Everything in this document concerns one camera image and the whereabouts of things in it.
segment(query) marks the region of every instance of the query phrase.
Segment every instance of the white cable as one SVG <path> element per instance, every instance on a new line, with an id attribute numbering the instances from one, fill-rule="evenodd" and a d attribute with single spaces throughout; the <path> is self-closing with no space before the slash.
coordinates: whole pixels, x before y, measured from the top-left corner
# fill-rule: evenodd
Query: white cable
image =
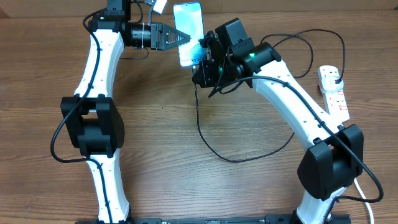
<path id="1" fill-rule="evenodd" d="M 362 197 L 363 199 L 366 199 L 365 194 L 363 194 L 363 191 L 362 191 L 361 188 L 359 187 L 359 184 L 358 184 L 358 181 L 356 180 L 356 178 L 354 179 L 354 184 L 355 184 L 355 187 L 356 187 L 356 189 L 358 190 L 359 194 L 361 195 L 361 197 Z M 374 219 L 373 219 L 372 208 L 371 208 L 370 204 L 367 203 L 367 202 L 365 202 L 365 205 L 366 205 L 366 207 L 368 208 L 368 211 L 369 211 L 369 218 L 370 218 L 370 220 L 371 220 L 371 224 L 373 224 L 373 223 L 374 223 Z"/>

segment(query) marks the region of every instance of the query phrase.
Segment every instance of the power plug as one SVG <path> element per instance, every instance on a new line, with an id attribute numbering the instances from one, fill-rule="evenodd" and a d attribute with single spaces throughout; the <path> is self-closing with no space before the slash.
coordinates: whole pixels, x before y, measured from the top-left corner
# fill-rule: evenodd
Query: power plug
<path id="1" fill-rule="evenodd" d="M 333 91 L 342 90 L 344 81 L 336 83 L 340 78 L 338 69 L 331 65 L 324 65 L 318 69 L 319 86 L 322 93 L 331 93 Z"/>
<path id="2" fill-rule="evenodd" d="M 336 83 L 339 77 L 338 69 L 334 66 L 324 65 L 318 69 L 319 86 L 326 112 L 343 123 L 349 120 L 349 113 L 343 92 L 344 82 L 342 80 L 339 84 Z"/>

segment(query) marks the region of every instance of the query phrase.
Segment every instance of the black joint motor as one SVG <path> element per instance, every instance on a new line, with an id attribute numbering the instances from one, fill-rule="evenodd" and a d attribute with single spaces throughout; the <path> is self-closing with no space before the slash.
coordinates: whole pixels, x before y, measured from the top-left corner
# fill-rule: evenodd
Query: black joint motor
<path id="1" fill-rule="evenodd" d="M 138 49 L 147 47 L 152 50 L 168 50 L 190 41 L 191 37 L 188 34 L 160 22 L 150 22 L 149 25 L 129 22 L 130 4 L 130 1 L 109 0 L 107 8 L 89 21 L 89 30 L 96 32 L 106 29 L 120 32 L 125 47 Z"/>
<path id="2" fill-rule="evenodd" d="M 342 129 L 337 136 L 363 160 L 364 138 L 357 125 Z M 362 167 L 332 137 L 314 142 L 315 145 L 305 152 L 297 174 L 312 197 L 326 200 L 336 190 L 349 187 L 362 174 Z"/>
<path id="3" fill-rule="evenodd" d="M 80 100 L 78 96 L 63 97 L 61 111 L 65 117 Z M 96 110 L 98 118 L 84 118 L 90 110 Z M 85 98 L 66 122 L 70 140 L 80 148 L 82 156 L 106 154 L 112 158 L 117 148 L 124 143 L 124 123 L 112 98 L 99 95 Z"/>
<path id="4" fill-rule="evenodd" d="M 241 21 L 235 18 L 209 31 L 200 44 L 207 48 L 209 60 L 202 61 L 192 81 L 202 88 L 214 87 L 237 78 L 251 77 L 261 71 L 261 67 L 271 61 L 281 61 L 281 57 L 271 45 L 264 42 L 254 45 L 246 34 Z M 252 81 L 246 82 L 252 88 Z"/>

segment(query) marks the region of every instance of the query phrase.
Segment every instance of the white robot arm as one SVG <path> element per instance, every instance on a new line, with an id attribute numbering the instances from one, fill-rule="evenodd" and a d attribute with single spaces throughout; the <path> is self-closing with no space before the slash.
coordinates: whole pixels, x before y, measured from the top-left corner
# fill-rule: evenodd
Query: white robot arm
<path id="1" fill-rule="evenodd" d="M 164 6 L 164 3 L 165 0 L 146 2 L 152 7 L 157 4 Z M 64 163 L 88 163 L 99 204 L 98 219 L 94 223 L 130 224 L 129 203 L 124 194 L 119 165 L 124 125 L 112 100 L 116 67 L 127 46 L 168 50 L 188 42 L 190 36 L 158 22 L 148 25 L 128 22 L 128 0 L 109 0 L 106 9 L 92 15 L 87 27 L 92 36 L 85 72 L 74 96 L 62 99 L 64 120 L 54 134 L 52 155 Z M 98 119 L 82 117 L 88 113 L 96 113 Z M 68 128 L 73 146 L 80 148 L 81 155 L 86 158 L 67 161 L 55 155 L 53 144 L 63 124 Z"/>
<path id="2" fill-rule="evenodd" d="M 292 87 L 300 92 L 317 115 L 334 133 L 340 131 L 337 127 L 342 126 L 342 124 L 326 113 L 310 95 L 305 92 L 289 72 L 283 60 L 280 62 L 274 60 L 262 66 L 261 72 L 254 75 L 272 77 L 284 82 L 289 82 Z M 277 111 L 293 129 L 305 151 L 315 145 L 313 142 L 314 139 L 319 138 L 321 140 L 326 140 L 330 138 L 330 134 L 322 127 L 319 127 L 319 122 L 314 119 L 307 107 L 290 89 L 283 87 L 280 83 L 262 79 L 253 80 L 253 89 L 275 106 Z M 298 218 L 305 224 L 322 223 L 332 198 L 341 195 L 344 190 L 345 187 L 336 190 L 331 194 L 330 198 L 324 201 L 312 197 L 305 191 L 302 203 L 297 209 Z"/>

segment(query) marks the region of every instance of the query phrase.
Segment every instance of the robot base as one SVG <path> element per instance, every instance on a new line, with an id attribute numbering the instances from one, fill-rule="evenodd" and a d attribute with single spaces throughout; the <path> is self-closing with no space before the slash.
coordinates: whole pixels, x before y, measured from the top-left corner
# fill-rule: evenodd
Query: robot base
<path id="1" fill-rule="evenodd" d="M 351 224 L 349 215 L 332 215 L 326 224 Z M 94 220 L 92 222 L 76 222 L 75 224 L 106 224 Z M 115 224 L 302 224 L 295 215 L 266 215 L 255 218 L 196 218 L 179 220 L 161 220 L 159 218 L 140 218 L 131 220 L 129 215 L 125 222 Z"/>

